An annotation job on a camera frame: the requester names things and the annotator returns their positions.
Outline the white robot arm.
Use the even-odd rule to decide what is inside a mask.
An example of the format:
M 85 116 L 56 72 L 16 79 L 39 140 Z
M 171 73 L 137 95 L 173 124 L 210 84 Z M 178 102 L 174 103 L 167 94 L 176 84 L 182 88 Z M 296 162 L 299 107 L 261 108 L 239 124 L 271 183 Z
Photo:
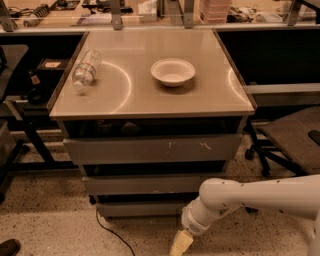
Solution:
M 182 210 L 179 231 L 169 256 L 182 256 L 193 238 L 240 207 L 273 209 L 315 222 L 307 256 L 320 256 L 320 175 L 240 183 L 211 178 Z

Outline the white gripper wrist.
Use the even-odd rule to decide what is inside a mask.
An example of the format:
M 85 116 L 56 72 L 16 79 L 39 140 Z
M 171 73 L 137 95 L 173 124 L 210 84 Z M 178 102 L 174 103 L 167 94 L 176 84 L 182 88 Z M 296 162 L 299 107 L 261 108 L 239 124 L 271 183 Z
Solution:
M 192 245 L 193 236 L 200 236 L 206 232 L 213 220 L 211 216 L 202 214 L 198 210 L 192 211 L 192 207 L 186 206 L 182 210 L 181 224 L 184 230 L 179 230 L 174 238 L 169 251 L 169 256 L 183 256 Z

